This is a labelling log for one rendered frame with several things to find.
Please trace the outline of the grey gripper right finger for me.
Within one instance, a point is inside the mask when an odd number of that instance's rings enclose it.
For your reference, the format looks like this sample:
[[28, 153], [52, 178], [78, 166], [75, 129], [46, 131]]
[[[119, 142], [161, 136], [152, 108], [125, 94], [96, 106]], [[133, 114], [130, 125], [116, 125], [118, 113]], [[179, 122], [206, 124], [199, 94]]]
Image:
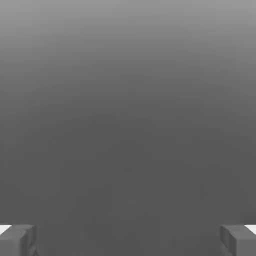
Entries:
[[256, 256], [256, 224], [221, 225], [223, 256]]

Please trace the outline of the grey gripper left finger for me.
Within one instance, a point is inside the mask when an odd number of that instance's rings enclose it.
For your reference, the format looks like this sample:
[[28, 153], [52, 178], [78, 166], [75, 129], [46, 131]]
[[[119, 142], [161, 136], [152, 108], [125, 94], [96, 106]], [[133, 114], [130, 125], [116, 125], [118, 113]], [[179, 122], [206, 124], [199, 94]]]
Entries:
[[37, 227], [0, 224], [0, 256], [38, 256]]

